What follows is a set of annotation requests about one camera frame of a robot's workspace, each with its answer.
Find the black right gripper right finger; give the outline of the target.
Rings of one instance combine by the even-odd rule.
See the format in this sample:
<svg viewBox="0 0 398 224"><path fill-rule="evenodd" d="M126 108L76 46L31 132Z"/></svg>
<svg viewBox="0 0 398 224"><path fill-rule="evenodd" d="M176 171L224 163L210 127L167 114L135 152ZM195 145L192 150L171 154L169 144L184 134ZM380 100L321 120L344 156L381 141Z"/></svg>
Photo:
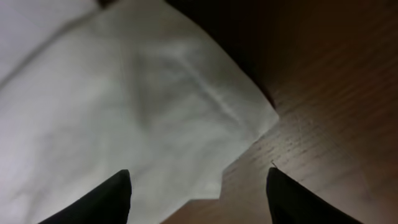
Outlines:
<svg viewBox="0 0 398 224"><path fill-rule="evenodd" d="M276 167L269 169L266 192L273 224L361 224Z"/></svg>

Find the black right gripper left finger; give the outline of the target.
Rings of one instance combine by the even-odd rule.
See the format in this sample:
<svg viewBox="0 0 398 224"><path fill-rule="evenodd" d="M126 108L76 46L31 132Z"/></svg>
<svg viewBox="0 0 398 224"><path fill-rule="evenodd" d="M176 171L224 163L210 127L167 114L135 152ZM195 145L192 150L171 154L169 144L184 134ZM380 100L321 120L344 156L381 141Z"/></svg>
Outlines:
<svg viewBox="0 0 398 224"><path fill-rule="evenodd" d="M40 224L126 224L131 195L130 173L123 169Z"/></svg>

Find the white t-shirt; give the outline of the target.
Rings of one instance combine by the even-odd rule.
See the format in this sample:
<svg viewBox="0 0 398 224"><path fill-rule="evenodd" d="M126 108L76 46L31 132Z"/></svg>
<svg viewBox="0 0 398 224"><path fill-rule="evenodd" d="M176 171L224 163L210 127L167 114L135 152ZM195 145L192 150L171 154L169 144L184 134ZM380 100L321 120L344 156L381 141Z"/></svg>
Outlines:
<svg viewBox="0 0 398 224"><path fill-rule="evenodd" d="M129 223L218 198L277 122L200 27L164 1L1 2L1 222L37 223L120 170Z"/></svg>

